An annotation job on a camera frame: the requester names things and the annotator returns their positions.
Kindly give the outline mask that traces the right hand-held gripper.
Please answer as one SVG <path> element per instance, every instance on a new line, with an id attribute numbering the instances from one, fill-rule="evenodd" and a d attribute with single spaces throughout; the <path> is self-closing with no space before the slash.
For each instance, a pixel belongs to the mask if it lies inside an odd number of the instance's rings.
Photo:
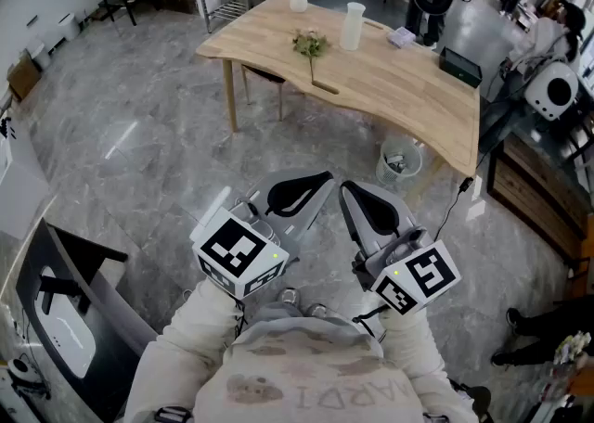
<path id="1" fill-rule="evenodd" d="M 444 242 L 431 240 L 426 228 L 412 227 L 392 240 L 405 230 L 400 219 L 410 215 L 396 194 L 346 181 L 339 202 L 351 239 L 368 256 L 358 254 L 353 262 L 362 289 L 399 314 L 418 312 L 461 280 Z"/>

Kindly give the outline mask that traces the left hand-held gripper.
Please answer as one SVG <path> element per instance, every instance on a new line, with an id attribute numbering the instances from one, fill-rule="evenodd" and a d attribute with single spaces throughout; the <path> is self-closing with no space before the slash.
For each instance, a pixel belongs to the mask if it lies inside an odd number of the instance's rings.
<path id="1" fill-rule="evenodd" d="M 250 201 L 231 209 L 225 207 L 231 188 L 224 187 L 189 236 L 200 269 L 227 294 L 245 299 L 297 258 L 296 241 L 334 186 L 329 171 L 275 171 L 249 192 Z"/>

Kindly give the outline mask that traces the pink cream flowers bunch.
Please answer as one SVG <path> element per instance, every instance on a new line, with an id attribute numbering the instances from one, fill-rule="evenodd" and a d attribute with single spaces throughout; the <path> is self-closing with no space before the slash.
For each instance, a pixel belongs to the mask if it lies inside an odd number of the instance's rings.
<path id="1" fill-rule="evenodd" d="M 297 30 L 292 38 L 292 48 L 295 52 L 307 58 L 310 79 L 312 85 L 320 86 L 315 78 L 314 63 L 317 58 L 321 58 L 331 47 L 331 43 L 325 35 L 317 30 Z"/>

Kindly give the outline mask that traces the tall white vase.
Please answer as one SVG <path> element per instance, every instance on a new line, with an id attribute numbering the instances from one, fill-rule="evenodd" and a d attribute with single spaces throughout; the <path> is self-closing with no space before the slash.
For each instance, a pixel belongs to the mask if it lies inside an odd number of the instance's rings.
<path id="1" fill-rule="evenodd" d="M 359 46 L 362 27 L 364 23 L 364 12 L 366 7 L 357 2 L 347 4 L 347 13 L 345 15 L 340 46 L 346 51 L 356 51 Z"/>

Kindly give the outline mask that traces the person's right forearm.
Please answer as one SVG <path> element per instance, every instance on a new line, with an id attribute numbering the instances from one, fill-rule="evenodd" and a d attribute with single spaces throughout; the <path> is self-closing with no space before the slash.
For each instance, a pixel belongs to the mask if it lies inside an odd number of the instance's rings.
<path id="1" fill-rule="evenodd" d="M 385 330 L 381 343 L 384 358 L 406 374 L 420 399 L 423 417 L 446 417 L 449 423 L 478 423 L 470 401 L 452 388 L 426 311 L 401 315 L 390 309 L 381 312 L 379 320 Z"/>

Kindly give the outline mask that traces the white mesh wastebasket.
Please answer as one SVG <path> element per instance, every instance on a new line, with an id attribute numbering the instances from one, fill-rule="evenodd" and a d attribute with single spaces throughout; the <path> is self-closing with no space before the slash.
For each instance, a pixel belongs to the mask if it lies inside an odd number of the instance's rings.
<path id="1" fill-rule="evenodd" d="M 421 151 L 409 136 L 388 136 L 381 144 L 376 177 L 390 186 L 417 175 L 423 165 Z"/>

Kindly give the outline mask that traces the wooden chair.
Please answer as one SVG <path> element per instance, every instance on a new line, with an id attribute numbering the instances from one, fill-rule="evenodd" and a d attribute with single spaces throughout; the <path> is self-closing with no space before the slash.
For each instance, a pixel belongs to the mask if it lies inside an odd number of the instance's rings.
<path id="1" fill-rule="evenodd" d="M 248 66 L 245 64 L 240 65 L 241 77 L 244 86 L 244 92 L 246 96 L 246 101 L 248 104 L 251 104 L 251 94 L 250 94 L 250 87 L 247 80 L 247 73 L 250 72 L 253 75 L 258 76 L 261 79 L 268 81 L 269 83 L 273 83 L 277 86 L 278 90 L 278 120 L 281 122 L 283 120 L 283 86 L 286 82 L 285 79 L 272 74 L 265 70 L 259 70 L 255 67 Z"/>

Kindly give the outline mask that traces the light wooden table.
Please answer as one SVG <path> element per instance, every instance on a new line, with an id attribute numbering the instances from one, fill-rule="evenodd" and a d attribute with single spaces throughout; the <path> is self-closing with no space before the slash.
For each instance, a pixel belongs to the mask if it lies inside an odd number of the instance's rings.
<path id="1" fill-rule="evenodd" d="M 475 173 L 480 92 L 439 68 L 439 55 L 420 45 L 397 48 L 389 28 L 365 21 L 356 51 L 339 46 L 344 14 L 311 5 L 304 13 L 290 0 L 265 0 L 211 35 L 196 50 L 223 62 L 230 125 L 237 125 L 232 65 L 268 71 L 305 94 L 336 107 L 374 115 L 433 149 L 465 176 Z M 297 30 L 317 30 L 331 43 L 314 63 L 292 48 Z"/>

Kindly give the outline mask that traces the person's beige sweatshirt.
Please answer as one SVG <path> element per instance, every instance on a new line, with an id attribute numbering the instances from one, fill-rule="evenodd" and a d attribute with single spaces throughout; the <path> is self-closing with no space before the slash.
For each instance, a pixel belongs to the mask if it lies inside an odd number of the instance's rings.
<path id="1" fill-rule="evenodd" d="M 411 382 L 370 335 L 298 317 L 258 322 L 196 395 L 196 423 L 423 423 Z"/>

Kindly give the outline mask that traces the dark wooden cabinet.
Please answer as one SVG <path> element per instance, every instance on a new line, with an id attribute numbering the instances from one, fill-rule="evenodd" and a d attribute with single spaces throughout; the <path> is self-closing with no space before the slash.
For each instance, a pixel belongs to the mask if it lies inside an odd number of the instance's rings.
<path id="1" fill-rule="evenodd" d="M 487 193 L 528 225 L 568 262 L 584 262 L 589 219 L 586 195 L 515 134 L 492 151 Z"/>

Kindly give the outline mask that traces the black box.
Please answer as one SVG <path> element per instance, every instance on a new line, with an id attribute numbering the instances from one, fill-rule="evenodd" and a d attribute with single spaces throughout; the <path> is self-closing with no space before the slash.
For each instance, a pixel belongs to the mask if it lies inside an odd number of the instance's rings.
<path id="1" fill-rule="evenodd" d="M 439 68 L 472 88 L 478 88 L 483 79 L 482 69 L 478 64 L 448 47 L 444 47 L 440 53 Z"/>

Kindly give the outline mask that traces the black stand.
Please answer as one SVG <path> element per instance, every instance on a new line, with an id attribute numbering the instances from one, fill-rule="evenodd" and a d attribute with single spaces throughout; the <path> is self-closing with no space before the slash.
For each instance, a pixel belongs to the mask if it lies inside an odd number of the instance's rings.
<path id="1" fill-rule="evenodd" d="M 124 264 L 127 259 L 124 252 L 41 221 L 33 232 L 16 286 L 45 351 L 103 423 L 112 423 L 124 409 L 140 356 L 157 337 L 100 272 L 106 260 Z M 34 309 L 39 290 L 68 296 L 91 330 L 97 349 L 84 378 L 72 374 L 41 327 Z"/>

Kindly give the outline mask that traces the white cabinet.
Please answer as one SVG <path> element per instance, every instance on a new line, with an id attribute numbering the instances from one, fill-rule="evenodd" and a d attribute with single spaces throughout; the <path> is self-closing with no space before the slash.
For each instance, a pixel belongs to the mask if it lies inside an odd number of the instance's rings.
<path id="1" fill-rule="evenodd" d="M 49 184 L 26 129 L 6 115 L 0 121 L 0 231 L 22 240 L 49 193 Z"/>

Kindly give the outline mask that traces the white bin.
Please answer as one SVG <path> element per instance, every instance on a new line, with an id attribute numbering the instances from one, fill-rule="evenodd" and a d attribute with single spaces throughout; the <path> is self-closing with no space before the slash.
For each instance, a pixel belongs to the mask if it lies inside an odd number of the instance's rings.
<path id="1" fill-rule="evenodd" d="M 49 51 L 39 38 L 32 39 L 26 47 L 33 63 L 39 71 L 45 71 L 51 64 Z"/>

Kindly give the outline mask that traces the cardboard box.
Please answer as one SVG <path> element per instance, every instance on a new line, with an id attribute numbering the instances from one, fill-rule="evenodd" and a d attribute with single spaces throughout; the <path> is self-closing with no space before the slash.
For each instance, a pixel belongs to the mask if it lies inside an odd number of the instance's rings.
<path id="1" fill-rule="evenodd" d="M 40 78 L 41 72 L 27 51 L 20 53 L 19 59 L 8 68 L 6 74 L 10 92 L 17 102 L 21 102 L 32 91 Z"/>

